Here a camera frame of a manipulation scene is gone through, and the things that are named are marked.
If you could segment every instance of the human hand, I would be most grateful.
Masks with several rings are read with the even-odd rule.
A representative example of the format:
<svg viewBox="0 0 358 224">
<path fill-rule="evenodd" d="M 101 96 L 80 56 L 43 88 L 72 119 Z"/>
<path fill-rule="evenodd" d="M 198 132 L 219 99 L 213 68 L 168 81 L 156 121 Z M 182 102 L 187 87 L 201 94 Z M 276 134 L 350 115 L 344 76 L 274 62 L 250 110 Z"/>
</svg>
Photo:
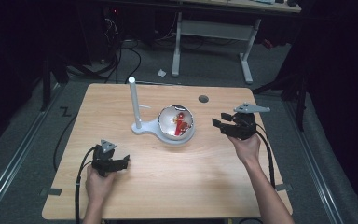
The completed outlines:
<svg viewBox="0 0 358 224">
<path fill-rule="evenodd" d="M 87 167 L 86 190 L 89 195 L 89 203 L 104 203 L 112 189 L 116 173 L 112 172 L 107 177 L 103 177 L 91 165 Z"/>
<path fill-rule="evenodd" d="M 237 152 L 237 156 L 244 165 L 249 165 L 250 162 L 258 163 L 258 151 L 260 149 L 260 138 L 257 134 L 252 135 L 246 140 L 228 136 Z"/>
</svg>

